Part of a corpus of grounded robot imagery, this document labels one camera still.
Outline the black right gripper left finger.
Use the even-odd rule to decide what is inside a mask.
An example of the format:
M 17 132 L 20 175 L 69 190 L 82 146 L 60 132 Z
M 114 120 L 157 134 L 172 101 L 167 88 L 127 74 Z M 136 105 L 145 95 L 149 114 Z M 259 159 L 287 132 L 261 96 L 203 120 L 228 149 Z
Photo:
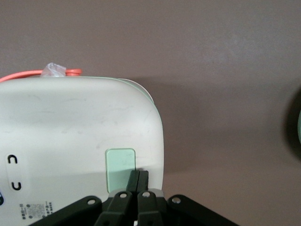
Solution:
M 136 226 L 137 225 L 137 188 L 140 172 L 130 173 L 125 189 L 111 192 L 102 205 L 96 226 Z

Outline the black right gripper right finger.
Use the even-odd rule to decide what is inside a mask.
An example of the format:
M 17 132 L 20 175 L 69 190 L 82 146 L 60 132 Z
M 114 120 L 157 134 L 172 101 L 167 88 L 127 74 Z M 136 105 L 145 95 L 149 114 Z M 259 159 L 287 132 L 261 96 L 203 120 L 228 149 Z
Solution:
M 159 189 L 148 188 L 149 173 L 140 171 L 137 184 L 137 213 L 139 226 L 163 226 L 164 194 Z

